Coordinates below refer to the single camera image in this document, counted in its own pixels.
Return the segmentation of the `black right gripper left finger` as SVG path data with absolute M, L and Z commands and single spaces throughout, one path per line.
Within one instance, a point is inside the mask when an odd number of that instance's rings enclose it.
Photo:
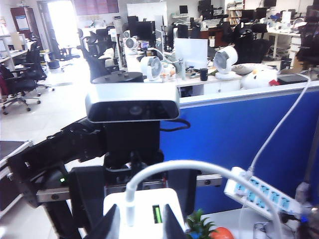
M 120 208 L 114 204 L 85 239 L 118 239 L 120 231 Z

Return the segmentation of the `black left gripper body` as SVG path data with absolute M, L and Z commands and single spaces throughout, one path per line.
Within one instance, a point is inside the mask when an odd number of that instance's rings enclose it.
M 160 123 L 125 122 L 107 123 L 102 132 L 102 153 L 104 154 L 104 195 L 123 192 L 124 185 L 133 176 L 148 166 L 162 163 L 164 154 L 160 150 Z M 168 172 L 147 177 L 137 187 L 138 190 L 168 187 Z M 37 190 L 39 202 L 64 201 L 70 198 L 69 174 L 62 175 L 58 170 L 48 172 L 43 186 Z M 221 184 L 221 177 L 210 180 L 197 180 L 203 185 Z

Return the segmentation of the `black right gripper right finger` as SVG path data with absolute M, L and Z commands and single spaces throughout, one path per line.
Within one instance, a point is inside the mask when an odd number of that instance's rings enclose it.
M 186 239 L 181 225 L 174 215 L 169 204 L 166 204 L 163 209 L 163 238 L 164 239 Z

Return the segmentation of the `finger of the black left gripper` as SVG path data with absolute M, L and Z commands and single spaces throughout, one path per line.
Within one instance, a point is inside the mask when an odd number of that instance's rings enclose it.
M 97 224 L 103 216 L 103 166 L 74 167 L 69 172 L 69 193 L 76 224 Z
M 168 187 L 176 191 L 184 217 L 194 211 L 198 170 L 178 169 L 167 173 Z

